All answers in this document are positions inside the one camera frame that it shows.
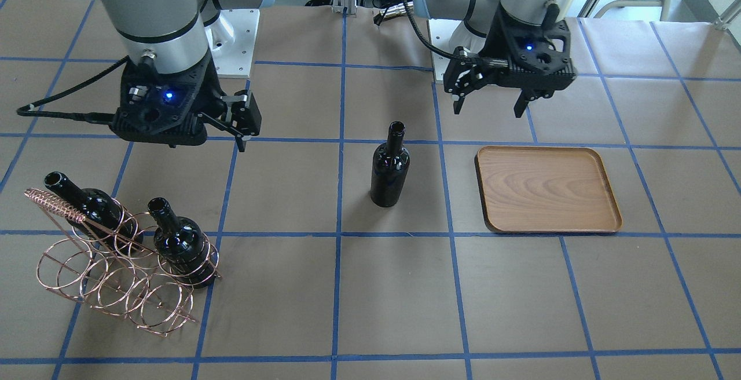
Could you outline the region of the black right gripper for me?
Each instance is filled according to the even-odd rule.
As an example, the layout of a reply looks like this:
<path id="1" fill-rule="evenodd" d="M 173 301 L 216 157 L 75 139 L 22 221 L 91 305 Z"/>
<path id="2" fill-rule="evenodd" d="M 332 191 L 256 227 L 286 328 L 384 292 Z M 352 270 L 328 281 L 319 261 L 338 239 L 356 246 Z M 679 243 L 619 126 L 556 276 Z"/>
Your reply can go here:
<path id="1" fill-rule="evenodd" d="M 127 141 L 196 146 L 206 142 L 206 125 L 233 135 L 239 153 L 261 132 L 262 114 L 254 95 L 243 89 L 230 96 L 219 84 L 212 59 L 191 68 L 160 74 L 153 63 L 127 60 L 121 102 L 109 129 Z"/>

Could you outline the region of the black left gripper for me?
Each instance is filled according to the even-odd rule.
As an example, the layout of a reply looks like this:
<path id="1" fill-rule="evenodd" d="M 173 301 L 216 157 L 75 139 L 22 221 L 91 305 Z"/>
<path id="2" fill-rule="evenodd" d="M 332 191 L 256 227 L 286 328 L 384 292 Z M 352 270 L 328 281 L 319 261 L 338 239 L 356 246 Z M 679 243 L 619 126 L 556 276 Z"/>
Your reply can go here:
<path id="1" fill-rule="evenodd" d="M 484 47 L 472 53 L 458 46 L 443 74 L 445 92 L 453 95 L 453 113 L 459 115 L 465 97 L 486 85 L 519 89 L 516 118 L 537 98 L 553 97 L 577 78 L 571 58 L 571 32 L 557 20 L 559 7 L 545 7 L 540 23 L 526 24 L 498 7 Z"/>

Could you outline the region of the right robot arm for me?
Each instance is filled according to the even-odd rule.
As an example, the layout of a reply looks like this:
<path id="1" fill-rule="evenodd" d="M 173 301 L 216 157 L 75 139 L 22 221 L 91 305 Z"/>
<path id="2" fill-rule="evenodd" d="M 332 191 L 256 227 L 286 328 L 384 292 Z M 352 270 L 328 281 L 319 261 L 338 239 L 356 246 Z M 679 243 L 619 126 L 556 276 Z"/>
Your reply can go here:
<path id="1" fill-rule="evenodd" d="M 195 146 L 207 126 L 232 134 L 239 151 L 261 129 L 254 95 L 229 95 L 221 78 L 246 78 L 260 9 L 274 0 L 101 0 L 128 58 L 120 106 L 104 118 L 141 143 Z"/>

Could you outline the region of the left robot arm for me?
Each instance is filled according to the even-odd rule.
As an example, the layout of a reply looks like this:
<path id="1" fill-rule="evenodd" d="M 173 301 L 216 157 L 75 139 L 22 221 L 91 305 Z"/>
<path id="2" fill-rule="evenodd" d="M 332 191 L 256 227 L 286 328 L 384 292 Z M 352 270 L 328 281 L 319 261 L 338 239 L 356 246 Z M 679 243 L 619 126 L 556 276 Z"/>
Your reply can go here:
<path id="1" fill-rule="evenodd" d="M 459 114 L 467 95 L 487 85 L 519 89 L 516 117 L 530 102 L 553 97 L 577 77 L 566 22 L 573 0 L 413 0 L 416 16 L 458 21 L 446 45 L 442 75 Z"/>

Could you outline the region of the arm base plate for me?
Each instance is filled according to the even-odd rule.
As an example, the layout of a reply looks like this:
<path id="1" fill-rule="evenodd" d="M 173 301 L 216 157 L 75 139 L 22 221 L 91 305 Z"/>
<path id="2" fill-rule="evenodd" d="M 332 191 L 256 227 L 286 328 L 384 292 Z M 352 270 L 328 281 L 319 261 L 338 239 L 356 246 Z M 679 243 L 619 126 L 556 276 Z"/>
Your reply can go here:
<path id="1" fill-rule="evenodd" d="M 448 53 L 458 46 L 479 53 L 486 40 L 486 36 L 474 34 L 463 21 L 456 19 L 428 19 L 428 30 L 431 44 Z"/>
<path id="2" fill-rule="evenodd" d="M 260 15 L 259 9 L 222 10 L 219 18 L 206 27 L 219 77 L 251 76 Z"/>

